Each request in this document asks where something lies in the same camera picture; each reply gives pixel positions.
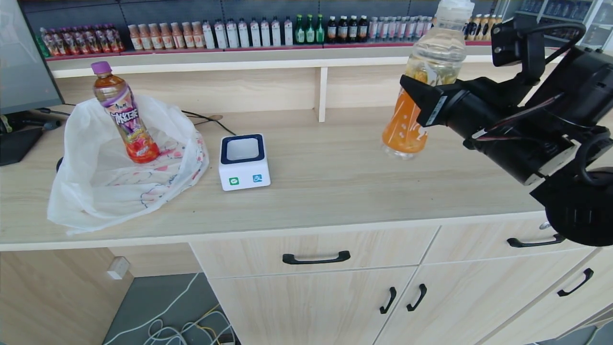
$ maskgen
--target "orange juice bottle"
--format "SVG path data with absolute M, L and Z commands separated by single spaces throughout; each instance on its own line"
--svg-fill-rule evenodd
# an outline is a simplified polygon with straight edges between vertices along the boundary
M 470 0 L 441 0 L 436 25 L 415 43 L 405 75 L 432 86 L 454 83 L 466 58 L 462 29 L 473 8 Z M 392 120 L 381 136 L 388 155 L 408 160 L 424 149 L 428 133 L 417 123 L 419 112 L 401 88 Z
M 128 157 L 134 163 L 149 163 L 155 160 L 159 156 L 158 145 L 139 117 L 134 95 L 126 81 L 114 76 L 106 61 L 91 64 L 91 69 L 98 76 L 94 83 L 94 95 L 113 118 Z

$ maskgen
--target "cabinet drawer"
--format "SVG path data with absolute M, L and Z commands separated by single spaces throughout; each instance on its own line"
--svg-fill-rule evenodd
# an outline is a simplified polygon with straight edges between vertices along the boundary
M 443 225 L 424 263 L 513 257 L 585 247 L 567 239 L 557 243 L 559 240 L 554 238 L 556 234 L 544 216 L 508 222 Z M 513 247 L 508 242 L 508 239 L 512 238 L 516 239 L 520 246 L 537 243 L 542 245 Z
M 192 242 L 209 278 L 417 265 L 437 227 Z

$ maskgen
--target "cabinet door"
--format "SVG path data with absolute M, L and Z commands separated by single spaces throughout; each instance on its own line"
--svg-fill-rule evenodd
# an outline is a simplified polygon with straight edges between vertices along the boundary
M 564 276 L 592 249 L 420 266 L 377 345 L 475 344 Z M 427 288 L 421 295 L 420 284 Z
M 577 287 L 570 295 L 558 294 Z M 553 286 L 542 299 L 526 308 L 485 344 L 527 344 L 556 338 L 611 303 L 613 249 L 606 249 Z
M 211 279 L 245 345 L 372 345 L 415 267 Z M 387 313 L 390 288 L 398 297 Z

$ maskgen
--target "wooden countertop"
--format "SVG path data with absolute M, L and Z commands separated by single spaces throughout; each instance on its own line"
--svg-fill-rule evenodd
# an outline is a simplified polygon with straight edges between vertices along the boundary
M 24 161 L 0 168 L 0 250 L 188 242 L 290 228 L 343 231 L 350 228 L 336 226 L 379 222 L 441 224 L 443 218 L 489 214 L 508 219 L 542 209 L 528 195 L 530 187 L 464 149 L 448 128 L 433 128 L 413 161 L 387 157 L 379 141 L 392 110 L 330 109 L 325 123 L 312 110 L 225 115 L 223 123 L 238 134 L 263 133 L 269 155 L 272 185 L 236 192 L 223 192 L 218 177 L 219 141 L 226 132 L 214 123 L 199 125 L 211 165 L 196 186 L 150 215 L 73 236 L 47 220 L 63 129 L 45 133 Z

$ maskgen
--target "black cable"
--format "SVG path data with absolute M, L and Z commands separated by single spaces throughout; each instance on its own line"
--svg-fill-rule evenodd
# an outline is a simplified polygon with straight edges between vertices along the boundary
M 575 155 L 575 161 L 577 164 L 577 175 L 579 175 L 579 178 L 581 178 L 581 180 L 583 180 L 586 184 L 589 184 L 592 186 L 602 186 L 602 185 L 609 184 L 609 181 L 603 181 L 603 180 L 598 181 L 598 180 L 593 179 L 587 173 L 587 170 L 586 170 L 588 151 L 597 142 L 601 140 L 609 139 L 609 135 L 611 134 L 608 131 L 606 131 L 605 133 L 596 134 L 595 136 L 591 137 L 586 142 L 581 144 L 581 146 L 579 146 L 579 150 L 577 150 L 577 154 Z
M 539 26 L 537 26 L 535 28 L 532 28 L 532 29 L 528 29 L 526 31 L 522 31 L 520 33 L 520 35 L 525 36 L 525 35 L 528 35 L 528 34 L 540 33 L 540 32 L 545 31 L 545 30 L 568 29 L 568 28 L 576 29 L 578 31 L 578 33 L 575 35 L 574 38 L 570 39 L 570 41 L 566 42 L 558 50 L 556 50 L 551 55 L 549 55 L 545 59 L 545 63 L 547 64 L 547 63 L 550 63 L 551 61 L 553 61 L 558 56 L 566 53 L 568 50 L 570 50 L 570 48 L 574 47 L 574 45 L 577 44 L 577 42 L 579 42 L 583 38 L 583 36 L 585 35 L 585 31 L 587 30 L 585 28 L 585 25 L 583 25 L 581 23 L 545 24 L 545 25 L 539 25 Z

